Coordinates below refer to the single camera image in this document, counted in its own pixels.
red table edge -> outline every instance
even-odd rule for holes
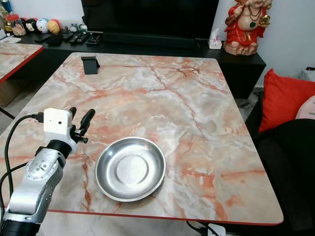
[[[70,213],[70,214],[82,214],[82,215],[103,215],[103,216],[122,216],[132,218],[148,218],[148,219],[161,219],[161,220],[180,220],[180,221],[202,221],[209,223],[218,224],[231,224],[231,225],[255,225],[255,226],[275,226],[279,225],[284,221],[282,215],[282,221],[279,223],[250,223],[250,222],[237,222],[237,221],[220,221],[220,220],[202,220],[202,219],[185,219],[185,218],[174,218],[174,217],[159,217],[159,216],[145,216],[145,215],[128,215],[128,214],[112,214],[112,213],[96,213],[96,212],[84,212],[84,211],[70,211],[70,210],[48,210],[49,212],[56,213]]]
[[[30,60],[32,60],[34,57],[36,57],[43,50],[44,50],[44,47],[41,46],[36,52],[34,52],[32,55],[30,55],[28,58],[26,58],[24,61],[22,61],[19,65],[14,67],[10,72],[8,72],[5,76],[3,76],[0,79],[0,84],[5,82],[11,75],[13,75],[15,72],[17,72],[22,66],[24,66],[26,63],[28,63]]]

red statue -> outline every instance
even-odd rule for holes
[[[257,52],[257,37],[263,37],[270,25],[267,10],[272,0],[236,0],[237,5],[228,12],[225,23],[224,49],[233,55],[252,55]]]

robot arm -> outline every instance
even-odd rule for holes
[[[1,225],[2,236],[34,236],[43,222],[53,192],[63,177],[68,155],[78,142],[86,143],[87,132],[95,110],[89,110],[81,127],[72,125],[75,108],[70,111],[49,108],[44,111],[44,132],[47,147],[40,147],[35,158],[26,165],[23,179],[13,192]]]

black phone holder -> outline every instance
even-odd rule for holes
[[[81,60],[83,61],[84,74],[86,75],[97,74],[99,64],[96,57],[81,57]]]

jar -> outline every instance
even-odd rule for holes
[[[22,36],[26,34],[26,30],[22,25],[22,21],[18,14],[10,14],[6,16],[9,21],[13,34],[15,36]]]

